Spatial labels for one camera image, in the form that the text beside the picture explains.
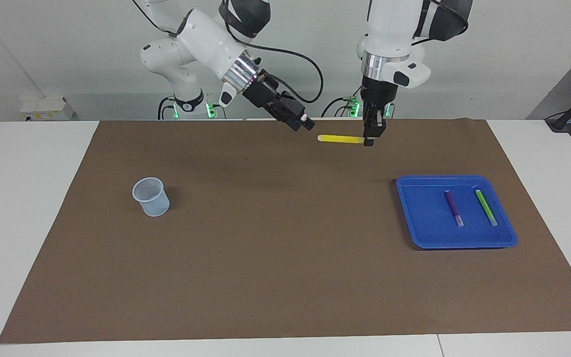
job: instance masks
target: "blue tray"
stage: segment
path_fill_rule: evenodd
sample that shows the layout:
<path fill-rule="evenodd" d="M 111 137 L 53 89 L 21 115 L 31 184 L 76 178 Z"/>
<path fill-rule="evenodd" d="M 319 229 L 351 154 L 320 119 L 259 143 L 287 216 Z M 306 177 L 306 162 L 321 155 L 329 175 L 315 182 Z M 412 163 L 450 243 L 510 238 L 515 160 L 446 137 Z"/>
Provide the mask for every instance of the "blue tray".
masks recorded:
<path fill-rule="evenodd" d="M 506 248 L 517 244 L 510 221 L 489 181 L 481 176 L 403 176 L 396 186 L 411 239 L 423 249 Z M 475 190 L 498 225 L 490 225 Z M 444 191 L 450 190 L 464 221 L 458 227 Z"/>

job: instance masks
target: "cup rim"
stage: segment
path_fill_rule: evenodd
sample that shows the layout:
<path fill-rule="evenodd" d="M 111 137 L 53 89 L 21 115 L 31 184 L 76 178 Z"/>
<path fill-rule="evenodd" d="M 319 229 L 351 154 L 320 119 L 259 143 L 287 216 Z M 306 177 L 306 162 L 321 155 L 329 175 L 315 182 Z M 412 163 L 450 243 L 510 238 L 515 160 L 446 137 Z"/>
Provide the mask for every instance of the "cup rim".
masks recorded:
<path fill-rule="evenodd" d="M 145 199 L 145 200 L 140 200 L 136 198 L 136 187 L 138 187 L 138 185 L 140 185 L 143 181 L 146 180 L 156 180 L 160 183 L 160 192 L 158 192 L 158 194 L 156 194 L 156 196 L 150 198 L 150 199 Z M 163 194 L 163 192 L 165 191 L 165 184 L 160 180 L 160 178 L 157 177 L 145 177 L 143 179 L 141 179 L 140 181 L 136 182 L 136 185 L 133 186 L 133 188 L 131 189 L 131 197 L 133 197 L 133 199 L 135 199 L 136 201 L 140 202 L 140 203 L 149 203 L 151 201 L 154 201 L 157 197 L 160 197 L 161 194 Z"/>

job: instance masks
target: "cup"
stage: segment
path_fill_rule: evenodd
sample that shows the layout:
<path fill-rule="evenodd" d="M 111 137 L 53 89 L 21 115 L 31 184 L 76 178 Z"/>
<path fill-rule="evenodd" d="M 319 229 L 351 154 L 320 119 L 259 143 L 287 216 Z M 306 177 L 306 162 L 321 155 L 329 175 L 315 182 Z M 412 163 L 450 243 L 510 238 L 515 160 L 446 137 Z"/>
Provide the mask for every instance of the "cup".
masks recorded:
<path fill-rule="evenodd" d="M 149 217 L 161 216 L 169 209 L 165 185 L 159 178 L 147 177 L 138 181 L 131 190 L 131 196 L 140 203 Z"/>

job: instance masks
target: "white table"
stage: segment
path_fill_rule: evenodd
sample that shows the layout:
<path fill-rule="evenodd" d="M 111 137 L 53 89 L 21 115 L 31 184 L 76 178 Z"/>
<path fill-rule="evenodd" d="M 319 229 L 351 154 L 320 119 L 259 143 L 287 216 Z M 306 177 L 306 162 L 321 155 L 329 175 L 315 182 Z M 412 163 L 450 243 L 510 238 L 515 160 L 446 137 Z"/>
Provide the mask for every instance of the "white table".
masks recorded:
<path fill-rule="evenodd" d="M 541 121 L 489 124 L 571 264 L 571 138 Z M 97 125 L 0 122 L 0 332 Z M 109 355 L 563 357 L 571 356 L 571 332 L 0 346 L 0 356 Z"/>

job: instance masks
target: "yellow highlighter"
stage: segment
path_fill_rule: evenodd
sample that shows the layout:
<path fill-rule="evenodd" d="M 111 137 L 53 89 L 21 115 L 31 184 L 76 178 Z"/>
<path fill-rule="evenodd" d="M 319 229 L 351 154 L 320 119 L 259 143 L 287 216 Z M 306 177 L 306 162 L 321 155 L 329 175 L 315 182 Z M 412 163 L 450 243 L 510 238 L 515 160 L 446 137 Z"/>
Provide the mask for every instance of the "yellow highlighter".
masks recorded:
<path fill-rule="evenodd" d="M 363 144 L 365 138 L 360 136 L 319 135 L 320 142 L 339 142 L 342 144 Z"/>

